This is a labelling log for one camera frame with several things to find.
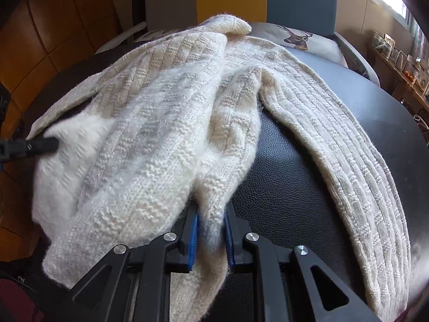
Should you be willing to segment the cream knitted sweater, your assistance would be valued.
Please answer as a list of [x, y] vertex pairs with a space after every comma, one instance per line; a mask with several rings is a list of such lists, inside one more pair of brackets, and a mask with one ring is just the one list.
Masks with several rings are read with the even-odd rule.
[[168, 231], [196, 195], [201, 253], [173, 277], [174, 321], [199, 321], [227, 275], [225, 206], [248, 173], [260, 106], [291, 129], [319, 168], [352, 241], [370, 308], [405, 311], [410, 240], [390, 170], [321, 77], [283, 47], [219, 14], [143, 44], [74, 87], [31, 127], [56, 137], [39, 158], [32, 217], [50, 240], [42, 263], [75, 285], [117, 243]]

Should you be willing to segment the patterned white blue cushion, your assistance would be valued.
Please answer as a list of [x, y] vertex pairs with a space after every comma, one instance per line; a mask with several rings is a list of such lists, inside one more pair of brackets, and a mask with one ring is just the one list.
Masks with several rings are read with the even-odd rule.
[[168, 35], [171, 34], [175, 34], [177, 32], [182, 31], [182, 29], [173, 29], [170, 31], [164, 31], [164, 30], [155, 30], [155, 31], [149, 31], [148, 33], [138, 37], [137, 39], [134, 40], [134, 43], [147, 43], [147, 42], [152, 42], [158, 39], [162, 39], [163, 37], [166, 37]]

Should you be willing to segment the wooden side table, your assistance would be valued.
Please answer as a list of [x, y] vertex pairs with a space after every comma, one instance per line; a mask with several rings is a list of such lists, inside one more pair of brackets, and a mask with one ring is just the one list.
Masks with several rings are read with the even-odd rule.
[[422, 109], [428, 112], [428, 101], [425, 98], [425, 95], [421, 92], [418, 85], [410, 82], [410, 80], [399, 71], [392, 62], [390, 62], [387, 58], [385, 58], [375, 47], [371, 44], [367, 44], [367, 56], [368, 63], [371, 66], [375, 66], [377, 60], [379, 60], [384, 66], [386, 66], [389, 71], [393, 74], [396, 79], [395, 89], [392, 93], [392, 96], [398, 98], [400, 94], [400, 87], [402, 86], [404, 90], [411, 93], [413, 98], [418, 101]]

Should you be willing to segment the deer print cushion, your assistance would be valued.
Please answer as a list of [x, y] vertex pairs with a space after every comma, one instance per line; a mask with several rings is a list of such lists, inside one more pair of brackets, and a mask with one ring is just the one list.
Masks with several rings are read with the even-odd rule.
[[251, 23], [251, 28], [250, 36], [267, 39], [282, 47], [309, 52], [347, 68], [347, 62], [341, 49], [331, 39], [272, 23]]

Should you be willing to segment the clear jar with oranges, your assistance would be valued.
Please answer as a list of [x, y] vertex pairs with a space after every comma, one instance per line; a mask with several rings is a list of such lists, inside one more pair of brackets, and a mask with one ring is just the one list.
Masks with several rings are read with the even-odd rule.
[[411, 84], [414, 84], [417, 80], [417, 77], [419, 76], [419, 73], [420, 65], [415, 61], [413, 56], [409, 54], [407, 56], [404, 69], [402, 70], [402, 74]]

